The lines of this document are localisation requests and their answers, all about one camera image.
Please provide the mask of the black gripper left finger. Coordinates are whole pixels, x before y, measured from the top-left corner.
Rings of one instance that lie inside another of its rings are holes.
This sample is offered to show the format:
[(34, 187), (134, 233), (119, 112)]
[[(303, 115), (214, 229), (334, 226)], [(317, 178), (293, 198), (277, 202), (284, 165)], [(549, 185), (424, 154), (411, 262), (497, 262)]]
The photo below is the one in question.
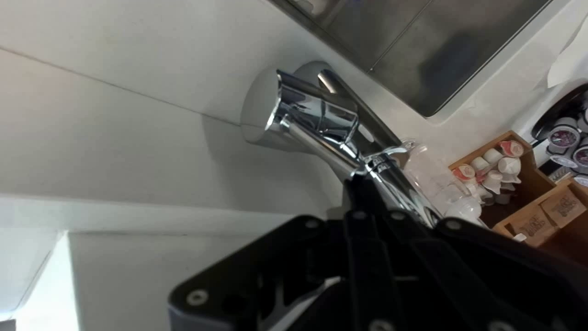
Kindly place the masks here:
[(398, 331), (396, 286), (385, 242), (378, 235), (376, 213), (363, 176), (345, 181), (349, 211), (343, 218), (354, 331)]

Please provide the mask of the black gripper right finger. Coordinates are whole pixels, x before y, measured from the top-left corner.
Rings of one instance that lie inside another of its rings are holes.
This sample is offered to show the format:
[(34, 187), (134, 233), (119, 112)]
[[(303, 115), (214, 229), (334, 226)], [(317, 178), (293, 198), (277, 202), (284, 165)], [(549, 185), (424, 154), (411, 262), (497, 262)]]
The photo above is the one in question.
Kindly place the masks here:
[(588, 331), (578, 262), (453, 216), (426, 227), (400, 209), (382, 218), (382, 237), (415, 331)]

